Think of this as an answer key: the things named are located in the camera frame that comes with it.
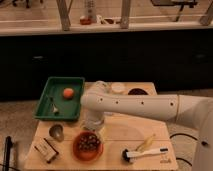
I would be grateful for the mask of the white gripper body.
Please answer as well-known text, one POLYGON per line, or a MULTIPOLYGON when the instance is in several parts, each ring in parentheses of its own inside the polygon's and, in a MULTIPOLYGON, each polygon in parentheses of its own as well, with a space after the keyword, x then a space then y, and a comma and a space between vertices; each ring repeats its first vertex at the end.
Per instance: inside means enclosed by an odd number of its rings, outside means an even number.
POLYGON ((84 112, 84 127, 92 131, 103 128, 105 116, 103 112, 86 109, 84 112))

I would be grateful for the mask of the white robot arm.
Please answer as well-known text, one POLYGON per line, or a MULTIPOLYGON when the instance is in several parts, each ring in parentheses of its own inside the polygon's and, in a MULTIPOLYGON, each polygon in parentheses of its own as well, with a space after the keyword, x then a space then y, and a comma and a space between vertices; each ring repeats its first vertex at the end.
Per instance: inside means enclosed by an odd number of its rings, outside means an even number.
POLYGON ((98 127, 104 112, 122 113, 196 129, 199 133, 192 171, 213 171, 213 97, 111 94, 106 82, 93 83, 81 96, 86 125, 98 127))

